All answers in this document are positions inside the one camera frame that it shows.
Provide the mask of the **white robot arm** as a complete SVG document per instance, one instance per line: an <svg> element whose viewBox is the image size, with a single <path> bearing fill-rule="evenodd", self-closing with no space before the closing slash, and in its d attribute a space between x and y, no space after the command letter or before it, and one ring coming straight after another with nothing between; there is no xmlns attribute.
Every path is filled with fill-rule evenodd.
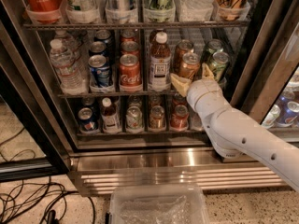
<svg viewBox="0 0 299 224"><path fill-rule="evenodd" d="M257 121L233 108L224 98L209 68L192 81L174 73L172 85L198 114L212 146L223 158L242 154L267 166L294 190L299 191L299 148L270 133Z"/></svg>

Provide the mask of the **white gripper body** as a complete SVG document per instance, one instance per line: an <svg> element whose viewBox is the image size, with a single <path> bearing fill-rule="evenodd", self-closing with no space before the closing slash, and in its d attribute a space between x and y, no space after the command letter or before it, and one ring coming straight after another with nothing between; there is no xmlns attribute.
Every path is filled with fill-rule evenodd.
<svg viewBox="0 0 299 224"><path fill-rule="evenodd" d="M221 87L215 80L211 79L194 81L187 91L187 102L200 118L206 118L229 106Z"/></svg>

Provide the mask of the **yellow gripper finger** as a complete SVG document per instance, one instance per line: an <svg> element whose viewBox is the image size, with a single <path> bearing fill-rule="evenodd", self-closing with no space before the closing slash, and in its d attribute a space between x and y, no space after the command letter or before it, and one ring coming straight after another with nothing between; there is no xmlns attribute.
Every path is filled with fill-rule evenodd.
<svg viewBox="0 0 299 224"><path fill-rule="evenodd" d="M202 79L214 79L213 72L209 69L208 65L206 63L202 64Z"/></svg>
<svg viewBox="0 0 299 224"><path fill-rule="evenodd" d="M174 73L170 74L171 83L176 88L177 92L182 96L186 97L188 88L192 84L192 81L185 77L180 77Z"/></svg>

